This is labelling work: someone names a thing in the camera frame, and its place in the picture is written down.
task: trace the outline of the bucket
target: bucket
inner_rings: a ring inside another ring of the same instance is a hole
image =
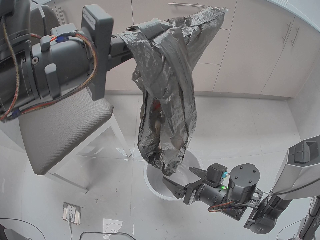
[[[185,186],[189,183],[199,180],[199,177],[189,171],[189,167],[197,167],[203,169],[202,162],[200,158],[192,153],[191,149],[187,149],[184,154],[183,161],[178,167],[177,172],[172,174],[169,178],[170,180],[177,182],[178,184]],[[163,173],[161,170],[153,167],[152,165],[144,165],[144,180],[148,188],[159,198],[167,201],[176,201],[177,199],[166,185],[162,182]]]

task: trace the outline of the garbage in bag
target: garbage in bag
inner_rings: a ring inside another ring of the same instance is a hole
[[[192,71],[226,10],[207,7],[188,17],[154,18],[119,33],[137,62],[132,80],[143,91],[138,148],[166,176],[176,172],[195,130]]]

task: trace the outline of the cabinet handle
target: cabinet handle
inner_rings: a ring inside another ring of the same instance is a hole
[[[169,2],[168,3],[169,6],[192,6],[192,7],[206,7],[202,4],[198,4],[198,3],[179,3],[179,2]]]
[[[296,28],[296,30],[297,30],[296,36],[294,37],[294,40],[293,40],[293,41],[291,40],[291,42],[292,42],[292,47],[294,46],[294,44],[295,44],[295,42],[296,42],[299,29],[300,29],[300,27]]]
[[[291,22],[290,22],[290,24],[287,23],[287,25],[288,25],[287,33],[286,33],[285,36],[282,37],[282,38],[283,38],[283,43],[285,43],[285,41],[286,41],[287,35],[288,35],[288,33],[289,33],[290,26],[291,26]]]
[[[62,23],[62,25],[65,25],[64,18],[63,18],[63,14],[62,14],[62,12],[64,12],[64,10],[63,10],[61,7],[59,7],[59,8],[58,8],[58,11],[59,11],[59,14],[60,14],[60,18],[61,18],[61,23]]]

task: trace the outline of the floor power outlet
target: floor power outlet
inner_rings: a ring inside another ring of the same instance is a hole
[[[80,214],[81,214],[80,206],[64,202],[63,216],[62,216],[63,220],[67,221],[68,214],[70,214],[72,223],[80,225]]]

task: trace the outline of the bolt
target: bolt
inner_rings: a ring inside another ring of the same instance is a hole
[[[33,57],[32,61],[31,61],[31,64],[32,65],[36,65],[38,62],[39,62],[39,58],[38,57]]]

